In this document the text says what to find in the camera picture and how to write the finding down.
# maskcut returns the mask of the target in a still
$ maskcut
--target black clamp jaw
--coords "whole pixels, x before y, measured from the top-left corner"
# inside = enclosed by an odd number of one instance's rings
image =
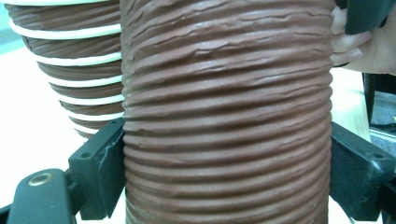
[[[335,3],[347,8],[346,34],[355,35],[385,25],[396,0],[335,0]]]
[[[18,185],[12,205],[0,209],[0,223],[76,223],[111,217],[125,185],[123,120],[111,121],[70,158],[70,168],[44,170]],[[331,196],[348,217],[396,224],[396,160],[332,123]]]
[[[123,119],[110,121],[69,158],[69,169],[48,169],[25,177],[12,205],[0,209],[0,223],[76,223],[111,217],[125,186]]]

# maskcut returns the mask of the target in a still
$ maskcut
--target finger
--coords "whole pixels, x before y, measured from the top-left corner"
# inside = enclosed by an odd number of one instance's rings
[[[339,65],[356,61],[361,57],[361,55],[362,53],[360,49],[353,49],[345,53],[334,53],[330,56],[330,59],[334,65]]]
[[[347,24],[347,10],[335,7],[332,11],[332,15],[334,17],[332,21],[332,33],[339,35],[345,31]]]
[[[332,47],[336,53],[348,52],[367,42],[370,38],[371,34],[368,31],[358,35],[338,35],[332,39]]]

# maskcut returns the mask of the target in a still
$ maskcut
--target black plastic bracket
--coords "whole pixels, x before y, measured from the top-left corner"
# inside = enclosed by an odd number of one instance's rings
[[[111,217],[125,186],[123,119],[110,121],[69,158],[69,169],[29,175],[17,186],[0,223],[72,224]]]
[[[17,186],[7,223],[76,223],[64,172],[48,169],[25,177]]]
[[[347,8],[346,34],[355,35],[380,27],[396,4],[396,0],[335,0]]]
[[[388,152],[332,123],[331,196],[348,217],[378,219],[380,190],[395,168],[396,160]]]
[[[110,121],[69,158],[71,178],[86,198],[83,220],[111,217],[125,186],[123,124],[123,119]]]
[[[384,224],[396,224],[396,175],[382,186],[379,204],[385,217]]]

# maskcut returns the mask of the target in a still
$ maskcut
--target hand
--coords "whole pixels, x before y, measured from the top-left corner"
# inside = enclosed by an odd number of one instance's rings
[[[385,26],[372,30],[371,39],[360,49],[362,56],[346,68],[396,76],[396,7],[389,13]]]
[[[332,23],[332,33],[334,34],[332,47],[334,48],[334,53],[330,57],[332,62],[334,65],[340,65],[358,60],[362,56],[359,46],[370,39],[370,32],[346,35],[347,10],[335,7],[332,14],[334,16]]]

